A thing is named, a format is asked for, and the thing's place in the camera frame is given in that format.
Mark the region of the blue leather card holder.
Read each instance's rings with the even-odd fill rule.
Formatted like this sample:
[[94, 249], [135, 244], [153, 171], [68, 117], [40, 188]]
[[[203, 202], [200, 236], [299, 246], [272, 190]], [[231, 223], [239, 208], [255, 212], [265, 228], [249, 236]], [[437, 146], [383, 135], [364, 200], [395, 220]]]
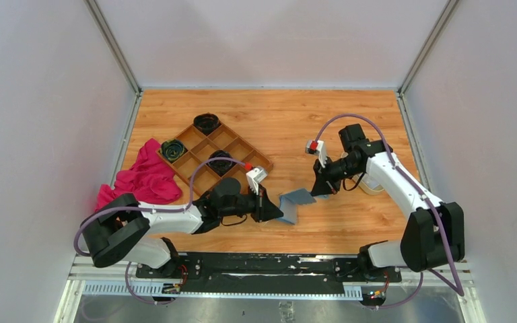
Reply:
[[279, 208], [283, 216], [278, 221], [296, 225], [298, 223], [298, 207], [301, 205], [311, 205], [321, 199], [328, 199], [328, 194], [312, 196], [311, 192], [305, 188], [300, 188], [279, 196]]

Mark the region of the beige oval card tray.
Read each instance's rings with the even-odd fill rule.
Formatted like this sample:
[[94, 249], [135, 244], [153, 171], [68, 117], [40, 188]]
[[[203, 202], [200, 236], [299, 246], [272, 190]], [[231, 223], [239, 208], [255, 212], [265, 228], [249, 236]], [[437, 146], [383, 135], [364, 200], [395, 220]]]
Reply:
[[361, 174], [355, 176], [354, 182], [357, 182], [361, 178], [361, 182], [358, 184], [358, 187], [361, 188], [368, 195], [378, 195], [381, 192], [384, 192], [383, 187], [371, 176], [368, 174]]

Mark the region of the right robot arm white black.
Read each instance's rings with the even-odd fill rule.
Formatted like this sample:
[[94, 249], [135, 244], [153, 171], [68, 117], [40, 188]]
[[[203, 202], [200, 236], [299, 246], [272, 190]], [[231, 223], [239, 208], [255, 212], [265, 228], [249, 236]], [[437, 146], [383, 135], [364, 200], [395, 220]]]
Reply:
[[360, 248], [357, 271], [361, 278], [374, 281], [384, 267], [405, 266], [421, 272], [464, 258], [464, 211], [458, 203], [445, 203], [427, 191], [390, 146], [367, 139], [360, 124], [341, 129], [339, 137], [346, 155], [337, 160], [328, 157], [323, 141], [306, 144], [306, 153], [317, 157], [311, 195], [337, 194], [344, 180], [361, 175], [375, 180], [407, 220], [399, 241]]

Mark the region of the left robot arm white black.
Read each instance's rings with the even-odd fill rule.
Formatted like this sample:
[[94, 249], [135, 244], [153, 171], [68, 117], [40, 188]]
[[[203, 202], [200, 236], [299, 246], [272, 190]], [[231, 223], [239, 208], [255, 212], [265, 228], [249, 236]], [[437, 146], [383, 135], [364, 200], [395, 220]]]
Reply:
[[75, 240], [84, 239], [85, 255], [97, 268], [120, 261], [136, 262], [170, 278], [178, 272], [179, 259], [172, 255], [174, 247], [169, 240], [153, 235], [203, 234], [229, 216], [248, 215], [258, 223], [283, 217], [264, 186], [250, 187], [246, 194], [240, 191], [237, 179], [226, 178], [191, 204], [168, 207], [140, 202], [126, 193], [83, 221]]

